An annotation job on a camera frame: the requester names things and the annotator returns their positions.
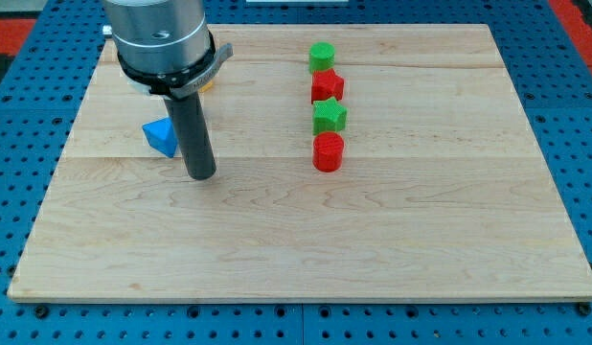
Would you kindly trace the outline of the black clamp ring with bracket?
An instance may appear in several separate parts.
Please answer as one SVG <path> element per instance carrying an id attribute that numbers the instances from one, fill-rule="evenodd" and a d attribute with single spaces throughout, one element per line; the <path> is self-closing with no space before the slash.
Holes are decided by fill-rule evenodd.
<path id="1" fill-rule="evenodd" d="M 118 61 L 131 83 L 143 94 L 162 96 L 171 100 L 181 100 L 194 93 L 211 81 L 221 65 L 234 54 L 233 45 L 226 43 L 220 48 L 215 45 L 214 37 L 209 33 L 211 46 L 196 63 L 180 71 L 168 74 L 152 74 L 136 70 L 130 66 L 121 53 Z"/>

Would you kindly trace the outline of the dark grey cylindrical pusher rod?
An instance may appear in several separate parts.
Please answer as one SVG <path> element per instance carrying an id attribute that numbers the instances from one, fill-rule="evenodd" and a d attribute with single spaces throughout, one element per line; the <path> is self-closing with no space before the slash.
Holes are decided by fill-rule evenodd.
<path id="1" fill-rule="evenodd" d="M 201 101 L 196 92 L 183 99 L 166 99 L 164 104 L 188 175 L 205 180 L 216 172 L 216 161 Z"/>

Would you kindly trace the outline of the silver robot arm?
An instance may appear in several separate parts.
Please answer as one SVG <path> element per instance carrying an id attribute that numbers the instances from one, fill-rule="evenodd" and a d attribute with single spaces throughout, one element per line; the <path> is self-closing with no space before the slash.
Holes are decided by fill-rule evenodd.
<path id="1" fill-rule="evenodd" d="M 216 46 L 201 0 L 102 0 L 126 76 L 160 96 L 188 175 L 205 180 L 216 160 L 199 89 L 233 56 L 233 46 Z"/>

